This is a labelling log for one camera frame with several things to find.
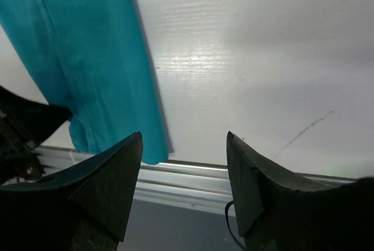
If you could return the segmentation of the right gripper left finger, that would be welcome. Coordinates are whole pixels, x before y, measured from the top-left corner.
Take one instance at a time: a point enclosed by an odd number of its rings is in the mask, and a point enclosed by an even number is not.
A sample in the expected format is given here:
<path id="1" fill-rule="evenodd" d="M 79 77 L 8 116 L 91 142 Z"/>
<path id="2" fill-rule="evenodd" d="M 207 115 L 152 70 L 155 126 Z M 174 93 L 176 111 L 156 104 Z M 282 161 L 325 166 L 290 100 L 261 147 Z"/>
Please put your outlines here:
<path id="1" fill-rule="evenodd" d="M 116 250 L 143 153 L 139 132 L 34 183 L 1 187 L 2 250 Z"/>

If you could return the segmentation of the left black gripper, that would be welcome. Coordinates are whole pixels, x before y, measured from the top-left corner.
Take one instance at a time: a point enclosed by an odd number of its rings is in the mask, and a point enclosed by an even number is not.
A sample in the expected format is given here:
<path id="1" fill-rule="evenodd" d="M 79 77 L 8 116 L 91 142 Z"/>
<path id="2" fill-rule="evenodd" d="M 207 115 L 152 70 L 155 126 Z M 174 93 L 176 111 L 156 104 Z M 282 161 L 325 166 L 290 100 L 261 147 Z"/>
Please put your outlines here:
<path id="1" fill-rule="evenodd" d="M 44 167 L 36 148 L 71 117 L 66 107 L 34 102 L 1 87 L 1 184 L 39 180 Z"/>

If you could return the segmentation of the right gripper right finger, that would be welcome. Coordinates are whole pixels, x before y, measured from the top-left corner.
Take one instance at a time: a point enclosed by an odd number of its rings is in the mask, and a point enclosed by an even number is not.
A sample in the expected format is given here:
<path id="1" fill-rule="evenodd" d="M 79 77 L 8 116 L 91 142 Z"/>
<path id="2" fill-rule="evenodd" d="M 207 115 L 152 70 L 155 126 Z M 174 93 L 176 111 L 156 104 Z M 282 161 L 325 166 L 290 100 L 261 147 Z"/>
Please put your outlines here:
<path id="1" fill-rule="evenodd" d="M 262 156 L 233 133 L 226 155 L 242 250 L 372 250 L 373 178 L 327 184 Z"/>

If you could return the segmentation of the teal t shirt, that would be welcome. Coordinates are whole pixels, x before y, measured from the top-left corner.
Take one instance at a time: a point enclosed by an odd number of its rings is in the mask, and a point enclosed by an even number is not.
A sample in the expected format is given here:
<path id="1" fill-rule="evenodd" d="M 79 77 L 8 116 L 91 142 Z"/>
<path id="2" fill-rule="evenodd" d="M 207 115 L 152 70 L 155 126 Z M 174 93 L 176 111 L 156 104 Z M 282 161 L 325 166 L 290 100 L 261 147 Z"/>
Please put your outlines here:
<path id="1" fill-rule="evenodd" d="M 1 26 L 46 100 L 71 110 L 77 151 L 139 131 L 144 163 L 168 159 L 136 0 L 1 0 Z"/>

